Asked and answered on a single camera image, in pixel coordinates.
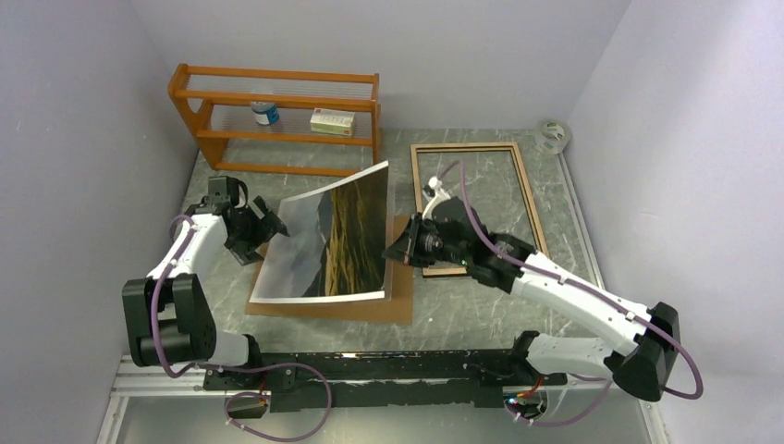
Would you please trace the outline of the brown backing board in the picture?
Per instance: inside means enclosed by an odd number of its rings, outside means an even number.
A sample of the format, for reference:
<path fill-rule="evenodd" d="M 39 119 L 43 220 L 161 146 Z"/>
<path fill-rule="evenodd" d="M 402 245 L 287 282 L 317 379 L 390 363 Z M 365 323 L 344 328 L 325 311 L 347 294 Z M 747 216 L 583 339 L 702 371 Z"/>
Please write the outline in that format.
<path fill-rule="evenodd" d="M 280 218 L 289 236 L 269 242 L 250 304 L 330 305 L 386 298 L 385 211 L 288 210 Z"/>

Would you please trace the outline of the landscape photo print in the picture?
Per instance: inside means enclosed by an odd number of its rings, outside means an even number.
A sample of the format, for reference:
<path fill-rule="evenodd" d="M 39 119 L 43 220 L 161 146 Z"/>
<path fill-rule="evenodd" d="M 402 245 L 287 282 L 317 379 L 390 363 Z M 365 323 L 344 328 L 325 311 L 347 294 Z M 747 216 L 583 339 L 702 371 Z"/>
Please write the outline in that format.
<path fill-rule="evenodd" d="M 324 304 L 383 300 L 389 220 L 387 161 L 281 201 L 288 235 L 267 245 L 250 301 Z"/>

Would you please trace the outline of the picture frame black and wood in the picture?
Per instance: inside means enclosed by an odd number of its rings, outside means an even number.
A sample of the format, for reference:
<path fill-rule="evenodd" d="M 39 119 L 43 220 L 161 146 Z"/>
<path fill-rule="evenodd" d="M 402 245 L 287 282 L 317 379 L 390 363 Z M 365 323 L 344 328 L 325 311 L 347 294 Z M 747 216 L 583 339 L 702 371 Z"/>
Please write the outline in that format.
<path fill-rule="evenodd" d="M 425 209 L 423 186 L 438 176 L 444 190 L 470 205 L 489 230 L 513 235 L 549 254 L 533 187 L 515 142 L 421 143 L 410 147 L 416 208 Z"/>

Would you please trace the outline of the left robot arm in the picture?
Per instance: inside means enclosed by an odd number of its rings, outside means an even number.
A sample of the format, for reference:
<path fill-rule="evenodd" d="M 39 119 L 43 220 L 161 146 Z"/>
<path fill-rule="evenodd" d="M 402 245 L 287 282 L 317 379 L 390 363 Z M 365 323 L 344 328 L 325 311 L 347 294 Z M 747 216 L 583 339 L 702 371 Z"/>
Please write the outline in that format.
<path fill-rule="evenodd" d="M 227 368 L 243 389 L 256 387 L 264 363 L 252 337 L 217 329 L 202 289 L 220 250 L 240 265 L 260 263 L 258 250 L 288 230 L 262 197 L 249 197 L 247 185 L 229 176 L 212 177 L 199 202 L 176 216 L 173 243 L 145 277 L 129 280 L 122 290 L 130 356 L 139 367 L 160 366 L 172 377 L 173 364 Z"/>

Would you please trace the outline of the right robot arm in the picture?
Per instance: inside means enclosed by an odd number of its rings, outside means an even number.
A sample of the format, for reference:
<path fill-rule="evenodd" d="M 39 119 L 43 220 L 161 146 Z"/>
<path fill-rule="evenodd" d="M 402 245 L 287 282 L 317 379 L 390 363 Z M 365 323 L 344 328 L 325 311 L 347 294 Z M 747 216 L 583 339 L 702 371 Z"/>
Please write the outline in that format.
<path fill-rule="evenodd" d="M 524 334 L 508 359 L 519 383 L 569 373 L 610 378 L 643 401 L 673 391 L 668 379 L 680 352 L 680 316 L 667 303 L 647 307 L 600 289 L 528 242 L 487 231 L 476 215 L 426 219 L 416 213 L 383 256 L 417 268 L 461 265 L 480 284 L 544 304 L 593 333 L 590 339 Z"/>

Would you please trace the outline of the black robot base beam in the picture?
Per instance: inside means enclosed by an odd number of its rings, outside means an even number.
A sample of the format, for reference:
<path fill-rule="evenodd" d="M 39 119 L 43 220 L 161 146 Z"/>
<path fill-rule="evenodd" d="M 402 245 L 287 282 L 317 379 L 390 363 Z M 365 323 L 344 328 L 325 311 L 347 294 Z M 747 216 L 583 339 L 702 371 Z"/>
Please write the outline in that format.
<path fill-rule="evenodd" d="M 470 404 L 498 408 L 515 389 L 564 386 L 527 360 L 531 337 L 511 349 L 445 351 L 260 352 L 239 371 L 210 369 L 207 391 L 254 390 L 273 413 L 334 408 Z"/>

